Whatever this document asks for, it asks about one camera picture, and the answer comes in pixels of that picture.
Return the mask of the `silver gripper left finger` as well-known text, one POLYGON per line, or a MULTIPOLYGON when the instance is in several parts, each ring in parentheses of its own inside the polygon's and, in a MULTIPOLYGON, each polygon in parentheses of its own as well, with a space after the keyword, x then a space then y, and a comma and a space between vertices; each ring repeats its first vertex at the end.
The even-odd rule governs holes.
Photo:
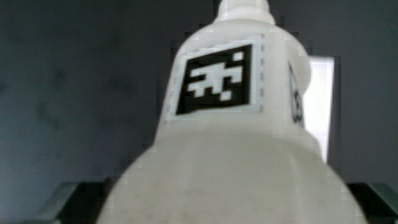
POLYGON ((61 217, 61 214, 66 211, 66 205, 77 190, 79 183, 63 183, 59 185, 29 224, 68 224, 68 219, 61 217))

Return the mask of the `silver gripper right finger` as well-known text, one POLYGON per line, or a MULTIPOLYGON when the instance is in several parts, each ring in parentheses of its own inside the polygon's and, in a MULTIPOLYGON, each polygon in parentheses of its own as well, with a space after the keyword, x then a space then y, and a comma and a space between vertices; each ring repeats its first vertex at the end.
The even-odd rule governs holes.
POLYGON ((398 193, 389 185, 359 183, 357 200, 370 224, 398 224, 398 193))

